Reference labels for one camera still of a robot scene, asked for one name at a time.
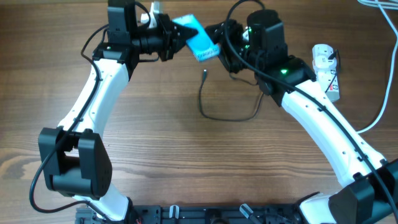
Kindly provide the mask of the teal Galaxy smartphone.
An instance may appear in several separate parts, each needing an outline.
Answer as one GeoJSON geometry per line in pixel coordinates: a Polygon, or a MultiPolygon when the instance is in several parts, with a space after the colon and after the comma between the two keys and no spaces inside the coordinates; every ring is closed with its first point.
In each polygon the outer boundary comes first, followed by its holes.
{"type": "Polygon", "coordinates": [[[203,26],[193,14],[177,17],[172,21],[198,31],[198,34],[188,39],[186,44],[199,62],[204,62],[205,60],[219,56],[220,47],[213,43],[203,26]]]}

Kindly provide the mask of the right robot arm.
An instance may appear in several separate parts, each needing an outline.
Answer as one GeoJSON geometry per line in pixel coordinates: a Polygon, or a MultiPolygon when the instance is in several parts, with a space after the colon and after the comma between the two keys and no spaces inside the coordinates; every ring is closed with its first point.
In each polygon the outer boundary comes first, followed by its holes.
{"type": "Polygon", "coordinates": [[[347,122],[322,90],[315,73],[289,55],[278,13],[248,15],[248,28],[227,18],[208,26],[221,45],[220,60],[232,73],[254,72],[260,90],[294,117],[330,163],[339,192],[308,195],[295,204],[294,223],[376,223],[397,214],[397,162],[387,161],[347,122]]]}

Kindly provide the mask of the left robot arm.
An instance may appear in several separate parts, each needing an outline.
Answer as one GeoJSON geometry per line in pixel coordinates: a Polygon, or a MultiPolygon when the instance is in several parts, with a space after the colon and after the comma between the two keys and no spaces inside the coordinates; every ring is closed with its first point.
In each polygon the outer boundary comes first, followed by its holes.
{"type": "Polygon", "coordinates": [[[69,113],[56,128],[44,128],[38,138],[47,188],[85,204],[103,223],[141,223],[129,197],[112,184],[113,167],[102,141],[106,122],[129,83],[141,55],[173,58],[197,30],[180,25],[159,11],[137,22],[137,1],[110,1],[103,39],[88,58],[90,76],[69,113]]]}

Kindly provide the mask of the white USB charger plug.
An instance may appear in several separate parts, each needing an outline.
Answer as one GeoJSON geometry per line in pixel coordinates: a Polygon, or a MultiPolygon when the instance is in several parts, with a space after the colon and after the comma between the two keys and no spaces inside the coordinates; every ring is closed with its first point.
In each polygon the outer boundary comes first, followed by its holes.
{"type": "Polygon", "coordinates": [[[328,56],[319,55],[313,59],[312,62],[314,71],[332,70],[336,68],[337,61],[335,58],[329,59],[328,56]]]}

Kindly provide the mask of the white power strip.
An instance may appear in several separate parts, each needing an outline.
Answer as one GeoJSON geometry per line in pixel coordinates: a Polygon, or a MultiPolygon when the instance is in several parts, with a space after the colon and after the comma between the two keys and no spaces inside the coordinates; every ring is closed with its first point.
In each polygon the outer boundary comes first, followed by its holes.
{"type": "MultiPolygon", "coordinates": [[[[327,44],[316,44],[312,48],[312,55],[313,59],[319,55],[328,56],[329,59],[336,59],[337,53],[333,50],[332,47],[327,44]]],[[[326,96],[331,102],[335,102],[340,99],[340,91],[337,78],[337,65],[336,68],[332,70],[320,70],[317,72],[314,71],[315,75],[317,76],[317,81],[321,86],[321,89],[325,92],[326,96]]]]}

